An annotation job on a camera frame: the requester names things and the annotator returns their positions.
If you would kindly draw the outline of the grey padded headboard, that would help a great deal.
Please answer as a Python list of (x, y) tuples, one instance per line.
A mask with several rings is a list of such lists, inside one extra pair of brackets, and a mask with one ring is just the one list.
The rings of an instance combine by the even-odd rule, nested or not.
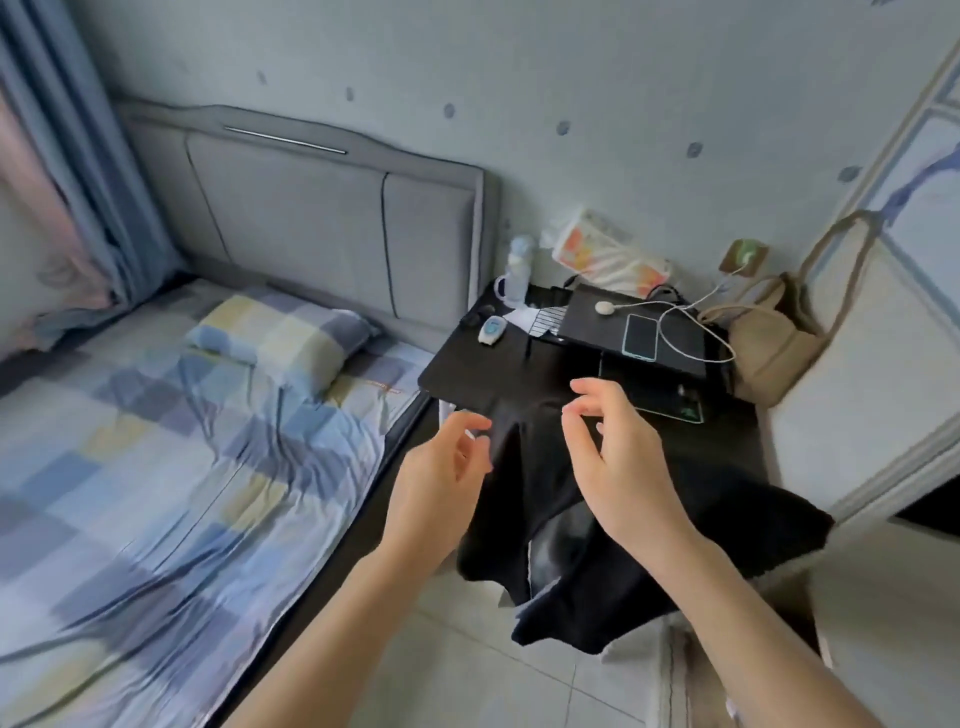
[(482, 167), (228, 105), (114, 108), (188, 266), (354, 310), (436, 352), (496, 276)]

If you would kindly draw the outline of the black garment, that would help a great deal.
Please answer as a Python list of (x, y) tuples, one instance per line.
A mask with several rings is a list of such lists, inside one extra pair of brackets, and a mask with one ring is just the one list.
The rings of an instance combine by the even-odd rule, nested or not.
[[(573, 474), (560, 401), (490, 411), (491, 473), (457, 555), (468, 582), (492, 582), (516, 611), (510, 639), (601, 654), (679, 611), (649, 572), (606, 535)], [(835, 520), (798, 494), (716, 458), (668, 447), (666, 464), (693, 525), (742, 577), (821, 551)]]

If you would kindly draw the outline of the beige shoulder bag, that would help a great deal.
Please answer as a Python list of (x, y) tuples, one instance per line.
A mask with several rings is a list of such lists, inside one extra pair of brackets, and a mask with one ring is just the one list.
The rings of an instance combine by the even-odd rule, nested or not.
[[(749, 283), (732, 301), (703, 310), (700, 323), (731, 315), (727, 343), (734, 358), (733, 392), (740, 400), (771, 408), (821, 358), (854, 307), (871, 250), (880, 238), (882, 213), (858, 209), (835, 222), (816, 243), (798, 272), (766, 275)], [(866, 232), (851, 266), (832, 322), (814, 316), (808, 277), (835, 237), (858, 225)]]

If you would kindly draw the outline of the white door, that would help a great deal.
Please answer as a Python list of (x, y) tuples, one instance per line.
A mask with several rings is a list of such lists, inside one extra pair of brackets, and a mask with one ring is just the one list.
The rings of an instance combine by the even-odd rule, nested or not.
[(960, 476), (960, 38), (839, 214), (883, 213), (834, 341), (771, 411), (775, 473), (836, 520)]

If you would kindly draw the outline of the person's left hand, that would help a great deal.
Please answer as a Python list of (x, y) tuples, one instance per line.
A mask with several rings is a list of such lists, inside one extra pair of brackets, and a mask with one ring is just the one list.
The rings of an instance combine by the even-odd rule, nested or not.
[(468, 432), (458, 444), (439, 442), (439, 431), (406, 453), (390, 494), (382, 540), (403, 571), (432, 575), (459, 545), (492, 470), (487, 431)]

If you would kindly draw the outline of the person's right hand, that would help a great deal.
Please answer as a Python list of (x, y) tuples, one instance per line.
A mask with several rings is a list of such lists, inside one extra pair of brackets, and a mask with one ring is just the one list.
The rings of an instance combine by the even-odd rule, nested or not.
[(631, 405), (618, 383), (570, 381), (575, 398), (561, 420), (584, 420), (604, 462), (598, 482), (577, 482), (606, 534), (650, 572), (696, 542), (666, 463), (660, 435)]

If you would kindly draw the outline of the smartphone with teal edge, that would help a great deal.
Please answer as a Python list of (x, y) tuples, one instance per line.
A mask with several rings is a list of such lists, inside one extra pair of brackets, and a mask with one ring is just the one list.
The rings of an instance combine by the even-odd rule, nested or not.
[(654, 363), (658, 359), (660, 328), (656, 319), (630, 314), (626, 318), (621, 355), (625, 358)]

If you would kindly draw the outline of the checked blue pillow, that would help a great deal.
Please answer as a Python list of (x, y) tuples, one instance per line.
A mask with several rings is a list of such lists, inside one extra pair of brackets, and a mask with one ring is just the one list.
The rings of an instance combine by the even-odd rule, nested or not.
[(350, 358), (381, 334), (353, 310), (327, 308), (281, 291), (254, 287), (206, 314), (187, 343), (252, 366), (278, 386), (318, 400)]

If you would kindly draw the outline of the pink curtain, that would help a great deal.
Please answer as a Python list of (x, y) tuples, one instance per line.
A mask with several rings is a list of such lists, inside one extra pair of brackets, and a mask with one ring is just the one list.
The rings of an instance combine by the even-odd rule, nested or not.
[(112, 304), (105, 274), (2, 86), (0, 290), (27, 316)]

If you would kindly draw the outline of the black laptop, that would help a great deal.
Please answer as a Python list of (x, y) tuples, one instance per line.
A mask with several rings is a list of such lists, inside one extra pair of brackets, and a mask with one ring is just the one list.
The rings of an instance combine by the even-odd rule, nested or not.
[[(609, 301), (617, 306), (610, 316), (600, 316), (594, 310), (598, 301)], [(626, 318), (638, 314), (655, 319), (659, 327), (657, 359), (654, 363), (631, 359), (621, 354), (621, 342)], [(567, 312), (558, 330), (566, 341), (582, 344), (605, 353), (617, 355), (637, 363), (654, 365), (696, 381), (710, 376), (709, 355), (717, 352), (716, 345), (707, 341), (707, 332), (690, 317), (663, 300), (643, 302), (638, 298), (616, 294), (589, 284), (580, 284), (572, 291)]]

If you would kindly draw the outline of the clear plastic bottle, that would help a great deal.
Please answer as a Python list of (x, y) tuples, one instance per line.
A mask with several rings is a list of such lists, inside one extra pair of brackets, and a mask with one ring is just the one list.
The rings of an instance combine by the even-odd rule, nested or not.
[(531, 235), (522, 234), (510, 240), (505, 270), (493, 284), (494, 295), (507, 309), (525, 306), (536, 249), (537, 241)]

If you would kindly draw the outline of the checked blue bed sheet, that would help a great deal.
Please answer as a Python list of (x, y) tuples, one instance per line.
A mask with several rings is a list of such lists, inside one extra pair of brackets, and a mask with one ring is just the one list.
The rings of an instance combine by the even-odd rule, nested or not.
[(205, 728), (426, 406), (374, 337), (320, 399), (193, 346), (198, 279), (0, 397), (0, 728)]

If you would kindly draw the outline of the person's left forearm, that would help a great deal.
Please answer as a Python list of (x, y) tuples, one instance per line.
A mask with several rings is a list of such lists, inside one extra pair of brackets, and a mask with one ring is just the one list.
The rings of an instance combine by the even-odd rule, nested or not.
[(222, 728), (347, 728), (391, 639), (452, 551), (449, 544), (383, 541)]

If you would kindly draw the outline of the black bedside table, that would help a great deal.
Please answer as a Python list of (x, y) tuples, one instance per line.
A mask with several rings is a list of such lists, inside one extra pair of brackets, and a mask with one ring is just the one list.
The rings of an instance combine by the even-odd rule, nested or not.
[[(506, 313), (487, 287), (474, 307)], [(755, 407), (727, 393), (720, 375), (696, 380), (601, 349), (508, 332), (483, 346), (478, 328), (460, 324), (419, 378), (434, 399), (491, 418), (494, 469), (482, 511), (508, 508), (554, 516), (582, 500), (573, 483), (560, 409), (575, 397), (570, 382), (598, 378), (619, 384), (657, 432), (683, 495), (712, 493), (728, 481), (771, 486)]]

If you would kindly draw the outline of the blue curtain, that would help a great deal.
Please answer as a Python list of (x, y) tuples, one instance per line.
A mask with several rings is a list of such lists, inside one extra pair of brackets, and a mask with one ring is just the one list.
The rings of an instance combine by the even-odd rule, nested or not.
[(0, 290), (0, 361), (143, 304), (185, 267), (63, 0), (0, 0), (0, 87), (110, 286), (111, 305), (25, 315)]

